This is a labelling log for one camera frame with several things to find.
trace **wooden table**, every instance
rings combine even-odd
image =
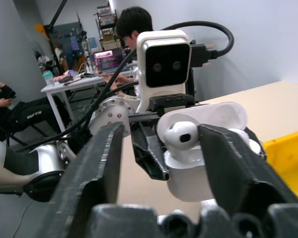
[[[298,131],[298,84],[280,81],[202,103],[225,101],[245,107],[248,127],[263,142]],[[200,202],[180,201],[166,182],[150,179],[135,162],[130,136],[124,139],[118,203],[150,206],[158,215],[180,209],[195,222],[201,206]]]

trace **floor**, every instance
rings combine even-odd
[[[79,92],[75,95],[74,100],[92,96],[93,92],[93,90]],[[75,119],[83,116],[89,104],[90,100],[71,104]],[[45,132],[48,135],[53,134],[52,131]],[[15,195],[0,194],[0,238],[36,237],[35,233],[42,223],[46,207],[47,203],[31,201],[26,194],[19,198]]]

